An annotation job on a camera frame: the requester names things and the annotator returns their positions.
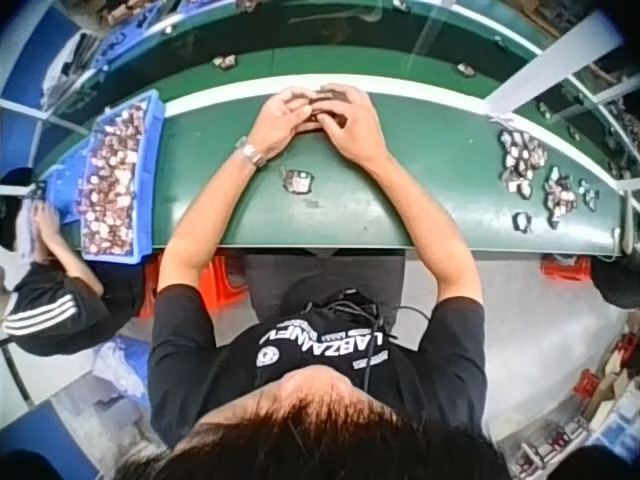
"blue bin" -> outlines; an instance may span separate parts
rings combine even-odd
[[[229,0],[182,0],[178,6],[177,12],[182,13],[185,16],[189,16],[217,3],[226,4],[229,3]]]
[[[63,225],[80,219],[78,194],[84,180],[88,147],[87,137],[65,153],[44,179],[47,182],[47,202],[56,207]]]
[[[85,251],[83,239],[82,256],[87,260],[136,264],[140,263],[142,257],[151,253],[153,247],[153,189],[165,112],[165,106],[160,101],[157,90],[149,90],[96,120],[87,150],[84,183],[86,185],[89,176],[93,173],[91,152],[94,150],[96,142],[102,137],[105,125],[111,124],[115,117],[132,104],[143,101],[147,101],[148,106],[145,118],[145,135],[140,142],[138,163],[133,177],[133,252],[131,255],[91,255]],[[84,232],[84,217],[80,217],[80,225],[81,232]]]
[[[133,47],[162,15],[162,9],[163,2],[154,3],[111,32],[96,51],[91,68],[100,69]]]

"silver watch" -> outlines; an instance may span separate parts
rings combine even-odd
[[[247,157],[247,159],[253,163],[256,168],[260,168],[267,163],[267,159],[258,152],[253,145],[247,142],[246,135],[238,140],[236,143],[236,148],[240,150],[240,152]]]

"logo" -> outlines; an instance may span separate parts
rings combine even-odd
[[[264,347],[258,352],[256,367],[264,367],[276,363],[280,358],[280,351],[276,347]]]

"black pants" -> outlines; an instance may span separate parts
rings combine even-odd
[[[372,299],[388,332],[404,283],[404,250],[338,250],[324,257],[307,250],[247,252],[251,305],[261,322],[293,315],[344,288]]]

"floor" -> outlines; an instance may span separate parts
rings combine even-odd
[[[565,399],[579,372],[595,367],[606,347],[619,335],[626,312],[602,301],[590,282],[547,280],[539,272],[537,255],[478,254],[476,258],[487,316],[489,392],[485,428],[497,441]],[[429,312],[435,294],[431,275],[417,258],[410,256],[403,304]],[[247,301],[219,316],[216,337],[220,343],[227,343],[254,322],[256,318]],[[422,317],[401,311],[393,333],[401,344],[415,348],[425,327]],[[148,339],[150,322],[134,321],[125,330],[131,336]],[[90,368],[89,359],[83,354],[64,359],[54,357],[45,363],[43,359],[28,357],[24,352],[14,354],[36,403]],[[0,379],[6,378],[3,371],[0,374]],[[5,390],[4,385],[2,391],[3,400],[11,404],[15,392]],[[131,445],[128,442],[145,438],[140,436],[139,428],[131,430],[130,435],[125,435],[126,431],[118,436],[105,435],[104,427],[95,419],[88,419],[87,412],[69,411],[65,402],[58,399],[59,395],[54,397],[54,405],[60,416],[102,471],[119,458],[122,449],[118,445],[126,444],[128,450]],[[12,413],[21,411],[15,408]]]

